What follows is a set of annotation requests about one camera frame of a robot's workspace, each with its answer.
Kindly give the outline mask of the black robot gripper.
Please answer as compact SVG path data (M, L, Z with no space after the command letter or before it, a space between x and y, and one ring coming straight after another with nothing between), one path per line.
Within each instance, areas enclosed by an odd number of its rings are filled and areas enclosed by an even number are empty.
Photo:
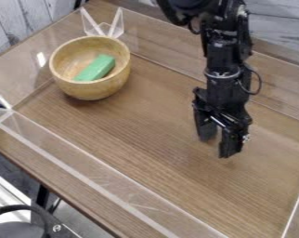
M191 101L197 134L201 141L217 135L221 128L219 158L229 158L241 151L253 121L245 110L249 100L252 72L237 69L231 73L205 70L206 88L193 89Z

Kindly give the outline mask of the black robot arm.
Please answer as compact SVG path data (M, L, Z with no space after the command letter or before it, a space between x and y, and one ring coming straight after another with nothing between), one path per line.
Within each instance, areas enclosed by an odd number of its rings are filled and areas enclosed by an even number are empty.
M202 40L206 87L194 88L191 102L199 140L221 134L219 157L241 151L252 117L245 111L250 96L252 55L249 13L243 0L155 0L166 19Z

